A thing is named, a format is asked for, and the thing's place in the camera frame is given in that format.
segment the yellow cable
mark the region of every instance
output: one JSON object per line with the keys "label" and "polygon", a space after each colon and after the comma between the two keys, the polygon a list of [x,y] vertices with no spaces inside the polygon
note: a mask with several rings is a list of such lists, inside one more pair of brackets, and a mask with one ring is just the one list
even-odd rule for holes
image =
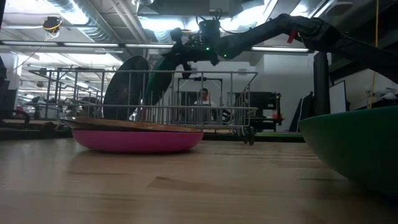
{"label": "yellow cable", "polygon": [[62,21],[60,21],[60,23],[58,24],[58,25],[56,25],[55,27],[51,27],[51,28],[45,28],[45,27],[43,27],[43,29],[45,29],[45,30],[52,30],[52,29],[56,29],[56,28],[58,28],[60,25],[62,24]]}
{"label": "yellow cable", "polygon": [[[376,0],[376,47],[379,47],[379,0]],[[370,107],[372,109],[373,105],[373,94],[374,87],[376,86],[376,72],[373,71],[373,84],[372,84],[372,92],[371,92],[371,104]]]}

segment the ventilation duct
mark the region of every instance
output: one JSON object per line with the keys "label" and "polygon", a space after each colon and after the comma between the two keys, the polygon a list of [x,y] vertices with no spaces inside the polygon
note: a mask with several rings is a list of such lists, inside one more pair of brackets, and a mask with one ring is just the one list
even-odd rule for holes
{"label": "ventilation duct", "polygon": [[[95,28],[78,28],[88,38],[96,43],[118,43],[119,37],[107,25],[107,23],[98,18],[98,12],[88,1],[74,0],[47,0],[57,11],[70,23],[74,25],[95,26]],[[130,54],[113,54],[114,57],[126,61],[131,58]]]}

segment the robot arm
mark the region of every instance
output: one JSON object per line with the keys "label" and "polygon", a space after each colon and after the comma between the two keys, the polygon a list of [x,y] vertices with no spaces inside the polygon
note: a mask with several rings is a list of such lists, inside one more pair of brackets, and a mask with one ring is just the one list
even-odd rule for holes
{"label": "robot arm", "polygon": [[199,23],[201,40],[198,44],[179,44],[178,50],[165,55],[173,57],[178,64],[189,61],[209,60],[213,65],[217,55],[231,60],[253,45],[280,34],[304,43],[310,50],[331,52],[349,60],[366,64],[370,69],[398,83],[398,56],[340,34],[327,22],[318,18],[281,14],[247,32],[220,37],[218,20]]}

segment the wooden table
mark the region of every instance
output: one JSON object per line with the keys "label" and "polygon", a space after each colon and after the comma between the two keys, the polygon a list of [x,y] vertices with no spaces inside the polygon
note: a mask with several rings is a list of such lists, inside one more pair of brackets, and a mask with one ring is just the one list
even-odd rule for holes
{"label": "wooden table", "polygon": [[305,144],[203,141],[189,153],[90,152],[72,139],[0,142],[7,223],[398,223],[398,212]]}

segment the red object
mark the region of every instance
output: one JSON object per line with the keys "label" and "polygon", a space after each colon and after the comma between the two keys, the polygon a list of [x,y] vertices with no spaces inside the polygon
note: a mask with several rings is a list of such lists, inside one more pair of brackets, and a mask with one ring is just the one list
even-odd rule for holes
{"label": "red object", "polygon": [[272,118],[273,118],[273,119],[278,119],[278,114],[273,114],[273,115],[272,115]]}
{"label": "red object", "polygon": [[289,44],[291,44],[298,34],[299,34],[299,33],[298,33],[296,30],[292,30],[292,31],[290,32],[289,39],[287,39],[287,42],[288,42]]}
{"label": "red object", "polygon": [[179,152],[195,147],[203,133],[72,130],[75,140],[89,149],[104,152]]}

